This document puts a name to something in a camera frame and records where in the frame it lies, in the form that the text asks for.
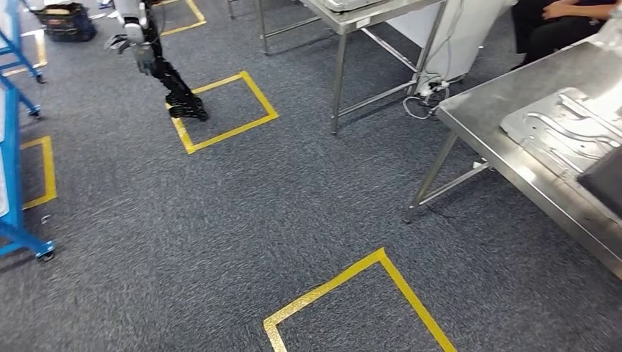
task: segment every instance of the table leg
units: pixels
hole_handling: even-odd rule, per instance
[[[233,15],[233,5],[231,4],[233,2],[233,0],[225,0],[227,2],[227,10],[229,10],[229,18],[234,19],[235,16]]]
[[[257,17],[259,18],[259,39],[263,54],[268,55],[268,38],[266,38],[266,22],[263,18],[263,0],[257,0]]]
[[[404,221],[406,223],[410,223],[412,219],[414,218],[415,211],[417,210],[421,202],[424,200],[425,195],[428,192],[428,188],[430,188],[430,186],[432,185],[432,182],[434,181],[436,176],[439,174],[441,167],[445,163],[445,159],[447,159],[447,156],[449,155],[449,152],[451,151],[451,148],[453,147],[457,139],[458,139],[458,134],[456,134],[454,131],[451,131],[450,135],[445,140],[445,143],[443,144],[441,151],[436,157],[434,164],[432,164],[432,166],[430,167],[428,174],[425,176],[423,183],[419,187],[419,191],[417,191],[417,195],[414,196],[414,199],[412,203],[410,204],[409,209],[406,211],[406,215],[404,217]]]
[[[339,36],[339,48],[337,49],[337,72],[334,77],[334,95],[332,101],[331,133],[337,134],[339,122],[339,104],[341,101],[341,89],[343,85],[343,65],[345,62],[345,47],[348,43],[348,34]]]
[[[445,9],[447,9],[447,1],[448,0],[443,1],[439,4],[439,11],[436,13],[436,17],[434,18],[432,29],[430,29],[430,35],[428,36],[428,40],[425,42],[425,46],[421,50],[421,54],[419,55],[419,59],[417,60],[417,72],[414,74],[413,78],[413,81],[417,83],[408,89],[408,96],[413,95],[413,93],[415,93],[417,89],[419,89],[419,80],[423,75],[423,71],[430,62],[430,52],[432,51],[432,45],[434,45],[434,39],[436,39],[436,33],[439,32],[439,27],[441,26],[441,22],[443,21]]]

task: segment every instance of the electrical cable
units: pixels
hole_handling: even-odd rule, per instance
[[[451,63],[452,63],[451,38],[455,34],[455,30],[458,27],[458,22],[460,21],[460,18],[462,17],[463,13],[464,13],[464,0],[460,0],[458,11],[454,15],[452,19],[452,23],[450,24],[449,30],[447,31],[447,37],[441,42],[439,47],[436,48],[436,50],[430,56],[428,56],[428,58],[425,61],[425,67],[423,68],[423,72],[425,72],[428,75],[435,75],[435,76],[428,77],[428,79],[425,82],[418,84],[418,86],[421,87],[422,84],[427,84],[428,82],[432,81],[435,78],[440,78],[442,80],[441,85],[434,87],[432,91],[430,92],[430,94],[427,97],[425,97],[425,100],[423,101],[421,101],[421,98],[417,96],[409,96],[409,97],[404,98],[404,100],[402,100],[402,106],[404,107],[404,110],[411,117],[414,117],[419,120],[426,120],[430,118],[430,116],[433,116],[436,113],[436,110],[438,109],[439,104],[436,104],[434,107],[432,107],[425,116],[418,116],[418,115],[413,114],[411,110],[409,109],[408,107],[409,100],[418,100],[420,105],[429,106],[430,96],[432,96],[435,92],[439,92],[441,89],[444,90],[445,97],[442,100],[440,100],[439,103],[449,98],[450,96],[449,86],[452,83],[455,83],[456,81],[445,81],[443,77],[449,75],[450,70],[451,70]],[[441,51],[441,49],[443,49],[445,45],[447,45],[447,71],[445,72],[445,75],[443,76],[438,72],[428,72],[427,70],[428,63]]]

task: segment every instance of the metal table frame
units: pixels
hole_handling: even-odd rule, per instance
[[[434,180],[436,179],[436,176],[441,171],[441,168],[443,164],[445,163],[445,160],[449,156],[449,153],[451,152],[451,149],[453,148],[453,145],[455,144],[455,141],[457,140],[458,140],[458,134],[454,131],[451,131],[447,139],[445,139],[445,142],[441,147],[441,151],[436,156],[436,159],[434,160],[434,163],[432,164],[432,166],[430,166],[430,169],[428,170],[428,174],[425,176],[423,183],[419,187],[419,190],[417,190],[417,193],[415,194],[414,199],[412,200],[408,210],[406,211],[406,215],[404,216],[404,221],[407,224],[410,224],[412,222],[412,220],[414,219],[416,215],[417,209],[420,205],[424,205],[425,203],[430,202],[432,199],[435,199],[443,195],[450,189],[460,185],[461,183],[470,179],[471,177],[479,174],[480,172],[484,170],[491,168],[491,164],[487,161],[481,164],[480,166],[476,166],[469,172],[462,174],[460,177],[457,177],[456,179],[451,180],[450,182],[444,184],[443,186],[438,187],[435,190],[428,192],[428,189],[430,189],[430,186],[432,186],[432,182],[434,182]]]
[[[400,92],[403,89],[409,89],[418,82],[422,75],[423,68],[428,64],[428,59],[430,56],[434,38],[436,36],[436,33],[438,32],[441,20],[443,18],[444,11],[447,6],[447,1],[448,0],[385,0],[377,4],[363,7],[358,10],[336,13],[319,4],[318,0],[300,0],[300,2],[306,5],[309,10],[316,14],[315,17],[308,18],[307,20],[283,27],[281,29],[277,29],[272,32],[266,32],[266,22],[264,20],[263,9],[264,0],[256,0],[257,14],[260,23],[260,39],[262,43],[263,53],[265,55],[268,55],[268,38],[278,34],[289,32],[292,29],[296,29],[319,20],[324,21],[324,23],[326,23],[333,31],[335,31],[340,36],[339,47],[337,49],[337,69],[334,78],[334,96],[330,125],[331,133],[336,134],[340,117],[350,114],[353,111],[356,111],[364,106],[374,103],[382,98],[388,97],[389,95],[392,95],[396,92]],[[397,49],[393,48],[389,43],[385,42],[380,37],[370,32],[367,28],[369,26],[373,26],[375,24],[388,21],[392,18],[405,15],[406,13],[421,10],[424,7],[438,3],[440,3],[439,11],[436,14],[436,18],[434,19],[428,41],[425,44],[425,47],[422,49],[416,65],[408,60],[404,55],[400,54],[400,52]],[[357,30],[363,31],[363,33],[365,33],[374,42],[378,43],[383,49],[385,49],[391,55],[397,58],[402,64],[413,70],[414,77],[411,81],[389,89],[364,101],[361,101],[360,103],[356,103],[352,106],[349,106],[348,108],[341,109],[340,101],[343,88],[343,67],[345,64],[345,50],[348,42],[348,34]]]
[[[622,58],[591,43],[582,43],[445,100],[437,116],[451,132],[406,211],[406,222],[414,219],[420,205],[483,170],[494,168],[622,279],[622,227],[500,127],[508,114],[564,87],[576,87],[597,98],[619,95],[621,82]],[[428,192],[458,137],[486,162]]]

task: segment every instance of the metal tray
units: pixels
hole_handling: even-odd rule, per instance
[[[577,177],[622,145],[622,119],[596,113],[596,101],[564,88],[506,116],[501,128],[565,183],[622,226],[622,219],[577,182]]]

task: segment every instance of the caster wheel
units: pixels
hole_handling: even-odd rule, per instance
[[[31,112],[30,114],[28,114],[28,116],[32,117],[35,120],[43,120],[43,116],[41,116],[41,113],[39,111]]]
[[[49,262],[50,260],[54,259],[54,256],[55,256],[54,251],[52,251],[52,252],[47,252],[44,255],[40,256],[40,257],[37,257],[37,259],[40,262],[42,262],[42,263],[46,263],[46,262]]]

